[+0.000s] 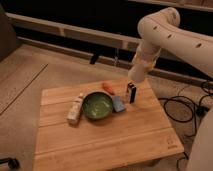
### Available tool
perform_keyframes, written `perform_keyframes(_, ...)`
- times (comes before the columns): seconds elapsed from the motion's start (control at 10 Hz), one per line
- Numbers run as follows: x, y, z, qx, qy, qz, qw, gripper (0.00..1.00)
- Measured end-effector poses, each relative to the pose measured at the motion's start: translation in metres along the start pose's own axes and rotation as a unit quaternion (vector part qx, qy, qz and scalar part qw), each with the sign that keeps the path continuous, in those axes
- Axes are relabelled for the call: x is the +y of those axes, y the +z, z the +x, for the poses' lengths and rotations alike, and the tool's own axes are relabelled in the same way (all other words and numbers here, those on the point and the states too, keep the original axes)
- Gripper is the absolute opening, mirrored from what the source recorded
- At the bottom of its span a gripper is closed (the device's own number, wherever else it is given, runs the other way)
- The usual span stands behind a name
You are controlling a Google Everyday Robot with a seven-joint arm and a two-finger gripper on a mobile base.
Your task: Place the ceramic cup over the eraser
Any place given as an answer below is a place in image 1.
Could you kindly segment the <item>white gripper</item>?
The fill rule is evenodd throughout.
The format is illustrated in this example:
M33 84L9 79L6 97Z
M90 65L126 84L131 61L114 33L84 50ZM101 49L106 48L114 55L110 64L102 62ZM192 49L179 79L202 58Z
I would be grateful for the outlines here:
M135 83L141 83L145 80L146 75L154 68L153 61L134 59L133 66L128 72L128 77Z

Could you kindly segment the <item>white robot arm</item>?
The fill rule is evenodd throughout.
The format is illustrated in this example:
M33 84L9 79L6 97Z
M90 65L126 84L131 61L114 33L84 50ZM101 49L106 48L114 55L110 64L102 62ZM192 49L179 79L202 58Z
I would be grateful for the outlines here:
M180 29L179 24L179 12L173 7L146 15L139 21L137 30L142 40L128 73L133 82L144 81L161 49L213 78L213 37ZM213 106L199 126L186 171L213 171Z

